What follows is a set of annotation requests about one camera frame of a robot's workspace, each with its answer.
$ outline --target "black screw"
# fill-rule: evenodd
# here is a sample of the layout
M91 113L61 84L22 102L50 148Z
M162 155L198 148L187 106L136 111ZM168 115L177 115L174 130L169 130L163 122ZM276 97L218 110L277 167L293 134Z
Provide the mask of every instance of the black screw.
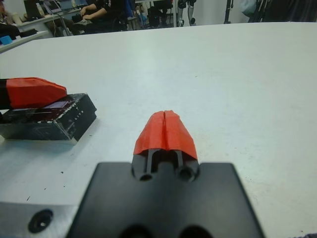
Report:
M29 231L31 233L39 233L45 230L51 223L53 219L53 212L49 209L42 210L36 213L30 223L29 223Z

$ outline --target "desk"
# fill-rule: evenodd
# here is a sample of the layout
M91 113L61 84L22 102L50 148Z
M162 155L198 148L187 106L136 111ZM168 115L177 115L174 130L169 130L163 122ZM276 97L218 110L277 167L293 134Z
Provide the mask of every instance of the desk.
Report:
M161 1L161 0L136 0L135 3L144 3L144 2L152 2L152 1ZM173 26L176 27L176 0L173 1Z
M68 15L71 15L71 14L75 14L75 13L78 13L78 12L80 12L80 9L74 9L74 10L61 12L61 13L59 13L59 15L65 17L65 16L68 16ZM45 22L52 21L53 19L58 19L58 18L59 18L59 16L57 14L46 15L45 17L37 19L37 20L34 20L34 21L23 22L21 25L17 25L17 27L21 31L26 31L26 30L29 30L29 29L37 28L40 24L42 25Z
M78 205L98 162L131 162L150 115L174 110L200 162L234 163L268 238L316 232L316 39L316 23L228 24L43 39L1 54L2 78L87 92L98 118L73 147L0 141L0 201Z
M15 48L17 46L20 46L22 44L25 44L25 43L27 43L29 41L33 41L35 39L42 38L42 37L46 36L47 34L48 34L48 31L39 31L35 35L13 40L13 42L11 44L1 45L0 46L0 54L5 52L5 51L8 51L8 50L10 50L12 48Z

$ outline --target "black chair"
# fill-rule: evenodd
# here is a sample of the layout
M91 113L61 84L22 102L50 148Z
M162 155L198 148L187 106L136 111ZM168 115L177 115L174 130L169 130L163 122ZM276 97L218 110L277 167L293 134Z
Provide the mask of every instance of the black chair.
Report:
M265 22L316 22L316 0L271 0L263 21Z

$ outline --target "metal stand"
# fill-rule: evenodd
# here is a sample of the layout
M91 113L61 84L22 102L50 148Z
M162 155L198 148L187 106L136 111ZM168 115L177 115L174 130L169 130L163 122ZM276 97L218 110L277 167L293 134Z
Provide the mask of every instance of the metal stand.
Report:
M229 21L229 14L230 10L233 8L233 0L227 0L227 6L226 6L226 15L224 17L224 24L230 24L231 21Z

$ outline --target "person sitting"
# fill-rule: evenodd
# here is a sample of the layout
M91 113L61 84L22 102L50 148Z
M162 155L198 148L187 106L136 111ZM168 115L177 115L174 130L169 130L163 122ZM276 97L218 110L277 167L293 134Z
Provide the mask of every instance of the person sitting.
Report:
M112 22L124 13L124 0L97 0L89 6L81 9L80 14L83 20L91 21L91 24L85 24L87 33L112 31Z

